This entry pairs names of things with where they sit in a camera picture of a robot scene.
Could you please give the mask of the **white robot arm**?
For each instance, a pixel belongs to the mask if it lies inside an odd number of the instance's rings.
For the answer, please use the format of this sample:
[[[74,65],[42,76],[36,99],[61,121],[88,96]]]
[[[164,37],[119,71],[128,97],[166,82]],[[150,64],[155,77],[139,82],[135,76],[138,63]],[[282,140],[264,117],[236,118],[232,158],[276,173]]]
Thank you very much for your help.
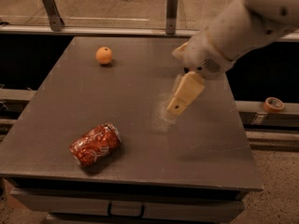
[[[240,57],[298,26],[299,0],[234,0],[204,31],[173,50],[187,73],[177,77],[167,111],[180,115],[204,90],[207,79],[221,76]]]

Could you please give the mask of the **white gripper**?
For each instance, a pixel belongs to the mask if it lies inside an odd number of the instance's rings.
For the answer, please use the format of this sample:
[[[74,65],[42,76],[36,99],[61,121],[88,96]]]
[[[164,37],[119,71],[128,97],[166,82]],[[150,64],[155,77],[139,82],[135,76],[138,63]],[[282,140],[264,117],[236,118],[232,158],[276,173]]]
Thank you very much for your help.
[[[230,70],[235,61],[227,58],[208,30],[196,34],[175,48],[172,55],[190,72],[178,75],[166,110],[179,116],[203,92],[205,79],[215,79]]]

